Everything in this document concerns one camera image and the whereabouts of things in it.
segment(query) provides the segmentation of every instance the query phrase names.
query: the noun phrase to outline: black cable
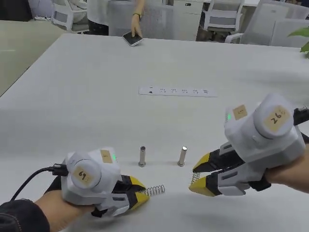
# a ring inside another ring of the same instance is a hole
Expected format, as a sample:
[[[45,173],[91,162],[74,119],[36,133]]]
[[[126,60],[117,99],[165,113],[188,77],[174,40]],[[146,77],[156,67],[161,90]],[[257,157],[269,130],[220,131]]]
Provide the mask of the black cable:
[[[24,187],[38,174],[42,172],[52,172],[53,175],[59,175],[59,176],[67,176],[69,174],[67,170],[67,166],[65,164],[54,164],[53,167],[48,168],[42,168],[34,172],[31,176],[28,177],[28,179],[19,187],[19,189],[16,191],[14,196],[11,198],[10,201],[14,201],[18,194],[24,189]]]
[[[38,174],[42,173],[42,172],[52,172],[53,171],[53,167],[48,167],[48,168],[42,168],[37,170],[35,173],[33,173],[31,176],[28,177],[28,179],[19,187],[19,189],[16,191],[16,193],[14,194],[14,196],[12,197],[12,199],[10,201],[14,201],[16,199],[16,197],[18,196],[18,194],[24,189],[24,187]]]

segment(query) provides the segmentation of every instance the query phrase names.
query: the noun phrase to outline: smartphone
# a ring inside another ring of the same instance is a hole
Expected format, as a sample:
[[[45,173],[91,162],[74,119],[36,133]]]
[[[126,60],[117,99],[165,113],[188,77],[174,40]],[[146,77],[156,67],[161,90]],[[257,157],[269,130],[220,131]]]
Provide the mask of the smartphone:
[[[131,46],[134,47],[135,45],[138,45],[140,42],[142,42],[143,38],[139,36],[137,33],[135,33],[135,36],[132,37],[132,32],[128,32],[122,36],[125,41]]]

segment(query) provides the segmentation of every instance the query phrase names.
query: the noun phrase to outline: green plant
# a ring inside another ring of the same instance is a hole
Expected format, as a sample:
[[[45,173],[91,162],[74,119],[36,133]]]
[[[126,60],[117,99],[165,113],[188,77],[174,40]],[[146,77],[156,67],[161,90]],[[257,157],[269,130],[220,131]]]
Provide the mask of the green plant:
[[[292,32],[291,34],[288,35],[289,36],[304,36],[304,37],[308,37],[309,38],[309,27],[308,28],[300,28],[294,32]],[[300,52],[305,52],[306,53],[306,57],[309,58],[309,42],[306,43],[300,50]]]

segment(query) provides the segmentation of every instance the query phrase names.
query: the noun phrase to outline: number label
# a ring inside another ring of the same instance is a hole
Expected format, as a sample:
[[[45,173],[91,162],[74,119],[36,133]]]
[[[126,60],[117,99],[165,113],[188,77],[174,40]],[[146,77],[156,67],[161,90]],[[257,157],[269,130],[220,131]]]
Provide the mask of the number label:
[[[88,186],[93,180],[93,176],[86,172],[81,166],[75,169],[73,176],[86,186]]]
[[[277,132],[290,117],[289,111],[278,105],[264,120],[264,124],[272,132]]]
[[[101,150],[101,156],[104,163],[112,163],[112,158],[110,151],[108,150]]]
[[[246,106],[245,105],[240,105],[239,107],[235,108],[233,110],[233,114],[235,117],[235,120],[240,120],[241,118],[245,117],[248,115]]]

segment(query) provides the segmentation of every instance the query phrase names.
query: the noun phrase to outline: office chair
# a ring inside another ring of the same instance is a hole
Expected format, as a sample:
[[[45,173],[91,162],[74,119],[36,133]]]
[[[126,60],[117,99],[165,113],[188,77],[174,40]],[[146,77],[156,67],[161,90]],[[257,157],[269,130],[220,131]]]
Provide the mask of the office chair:
[[[289,34],[300,29],[309,27],[309,20],[283,19],[276,21],[270,40],[270,46],[302,47],[309,42],[308,37],[290,36]]]
[[[244,0],[211,0],[208,10],[202,11],[200,26],[213,32],[211,40],[216,32],[238,31],[243,4]]]
[[[53,13],[51,17],[52,24],[59,26],[72,33],[83,33],[89,31],[86,20],[87,9],[74,10],[68,0],[51,0],[53,4]]]
[[[227,36],[225,43],[240,39],[240,44],[269,45],[277,20],[306,19],[309,8],[280,1],[260,0],[244,33]]]

